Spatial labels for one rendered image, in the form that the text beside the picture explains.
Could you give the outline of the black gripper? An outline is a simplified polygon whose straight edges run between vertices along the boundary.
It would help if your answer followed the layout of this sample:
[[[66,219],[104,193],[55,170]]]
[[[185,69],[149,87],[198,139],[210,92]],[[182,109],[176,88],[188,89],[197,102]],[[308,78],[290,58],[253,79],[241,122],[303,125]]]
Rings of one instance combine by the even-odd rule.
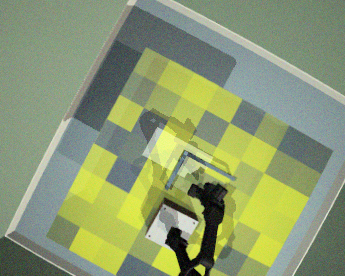
[[[205,198],[211,197],[211,196],[203,194],[204,191],[205,191],[204,189],[198,187],[195,184],[192,184],[189,191],[187,192],[187,194],[188,194],[188,196],[192,197],[193,199],[196,198],[196,199],[200,200],[201,205],[203,205],[203,200]]]

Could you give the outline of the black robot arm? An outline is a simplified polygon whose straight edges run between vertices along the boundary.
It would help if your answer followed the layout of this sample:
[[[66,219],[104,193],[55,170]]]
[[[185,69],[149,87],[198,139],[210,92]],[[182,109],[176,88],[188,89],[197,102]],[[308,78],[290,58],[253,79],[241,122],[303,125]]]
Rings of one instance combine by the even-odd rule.
[[[197,256],[190,260],[187,252],[188,241],[180,235],[181,230],[171,227],[167,234],[165,244],[175,251],[178,264],[180,266],[180,274],[178,276],[202,276],[194,268],[199,264],[205,267],[205,274],[203,276],[210,276],[210,272],[214,267],[214,253],[217,238],[218,226],[222,223],[224,217],[225,204],[221,202],[227,189],[220,184],[214,185],[212,183],[205,183],[205,191],[203,194],[211,196],[203,200],[204,219],[206,225],[204,227],[200,250]]]

